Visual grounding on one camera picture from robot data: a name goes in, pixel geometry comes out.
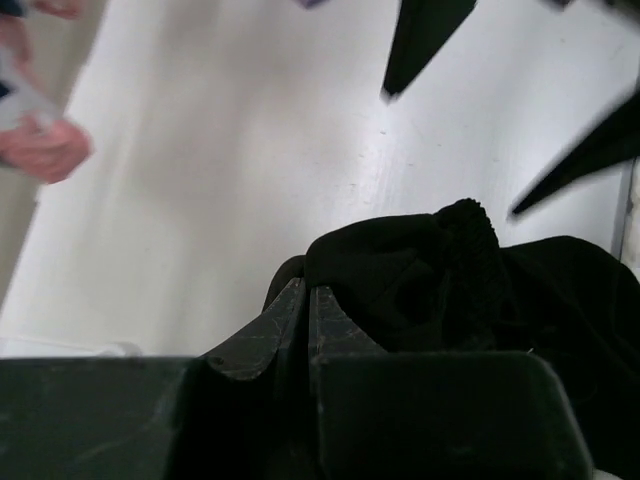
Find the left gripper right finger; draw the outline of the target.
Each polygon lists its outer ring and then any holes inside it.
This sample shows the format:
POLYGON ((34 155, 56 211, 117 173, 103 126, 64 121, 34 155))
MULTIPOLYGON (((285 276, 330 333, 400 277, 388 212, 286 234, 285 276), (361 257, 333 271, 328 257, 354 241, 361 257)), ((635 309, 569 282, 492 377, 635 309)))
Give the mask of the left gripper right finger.
POLYGON ((379 355, 385 350, 340 307, 326 286, 313 288, 309 305, 308 357, 320 355, 379 355))

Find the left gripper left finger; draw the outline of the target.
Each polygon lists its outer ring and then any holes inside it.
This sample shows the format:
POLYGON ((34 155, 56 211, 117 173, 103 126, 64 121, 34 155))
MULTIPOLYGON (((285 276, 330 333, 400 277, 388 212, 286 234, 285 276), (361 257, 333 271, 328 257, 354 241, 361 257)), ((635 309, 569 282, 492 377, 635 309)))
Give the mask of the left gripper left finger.
POLYGON ((203 356, 206 365, 231 381, 254 381, 284 350, 306 296, 304 281, 292 279, 254 320, 203 356))

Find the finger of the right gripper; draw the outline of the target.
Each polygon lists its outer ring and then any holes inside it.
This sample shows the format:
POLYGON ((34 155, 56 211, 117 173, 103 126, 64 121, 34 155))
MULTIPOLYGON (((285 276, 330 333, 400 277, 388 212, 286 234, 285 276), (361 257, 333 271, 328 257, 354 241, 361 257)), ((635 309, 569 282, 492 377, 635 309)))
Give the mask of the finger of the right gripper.
POLYGON ((521 216, 574 183, 639 157, 639 87, 598 114, 511 206, 521 216))
POLYGON ((399 97, 467 19, 474 0, 402 0, 382 92, 399 97))

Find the black trousers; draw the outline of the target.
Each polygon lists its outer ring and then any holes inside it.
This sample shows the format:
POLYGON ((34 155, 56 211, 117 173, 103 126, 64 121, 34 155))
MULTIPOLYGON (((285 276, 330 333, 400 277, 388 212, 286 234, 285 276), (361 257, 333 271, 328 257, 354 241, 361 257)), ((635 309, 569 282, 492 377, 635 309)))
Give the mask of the black trousers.
POLYGON ((329 287, 392 352, 533 353, 559 375, 598 469, 639 475, 639 282, 597 245, 556 236, 500 245, 464 199, 433 214, 373 218, 315 240, 275 273, 329 287))

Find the blurred person hand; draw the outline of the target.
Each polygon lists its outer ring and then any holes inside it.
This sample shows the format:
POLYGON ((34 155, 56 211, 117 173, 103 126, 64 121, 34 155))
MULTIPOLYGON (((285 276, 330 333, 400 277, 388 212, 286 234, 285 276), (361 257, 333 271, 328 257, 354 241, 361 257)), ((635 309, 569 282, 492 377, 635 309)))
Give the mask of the blurred person hand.
POLYGON ((86 131, 67 119, 32 70, 30 7, 76 19, 82 1, 1 3, 1 164, 47 184, 65 180, 92 153, 86 131))

